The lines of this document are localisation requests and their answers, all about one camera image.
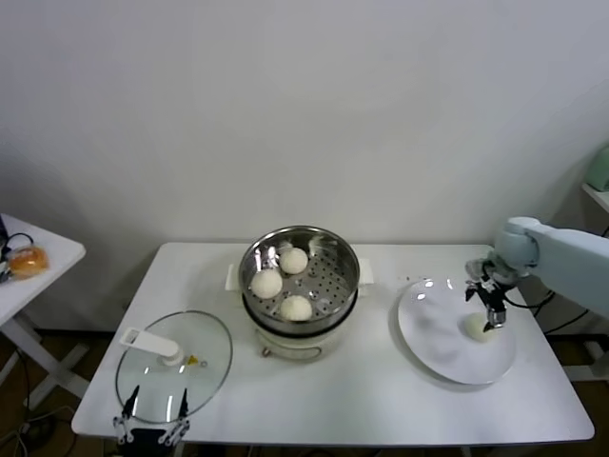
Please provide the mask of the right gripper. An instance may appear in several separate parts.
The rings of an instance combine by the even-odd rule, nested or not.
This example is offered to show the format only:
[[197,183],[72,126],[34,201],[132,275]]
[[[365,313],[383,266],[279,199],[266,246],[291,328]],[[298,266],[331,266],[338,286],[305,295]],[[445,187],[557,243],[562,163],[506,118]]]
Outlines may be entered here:
[[[502,293],[513,289],[518,281],[519,274],[505,263],[483,261],[481,264],[482,277],[487,282],[492,282]],[[466,282],[465,300],[470,301],[478,293],[478,283]],[[486,323],[483,332],[502,328],[506,322],[506,307],[501,298],[488,299],[484,302],[486,308]]]

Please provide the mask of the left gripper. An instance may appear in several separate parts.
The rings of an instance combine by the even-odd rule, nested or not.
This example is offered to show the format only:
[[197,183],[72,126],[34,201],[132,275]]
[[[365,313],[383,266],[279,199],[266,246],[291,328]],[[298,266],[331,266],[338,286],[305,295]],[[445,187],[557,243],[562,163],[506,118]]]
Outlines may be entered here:
[[136,386],[123,406],[120,416],[112,420],[118,443],[117,451],[121,456],[166,457],[174,452],[173,446],[179,444],[190,428],[188,420],[187,389],[184,389],[176,424],[168,431],[159,428],[130,429],[129,421],[138,398],[140,386]]

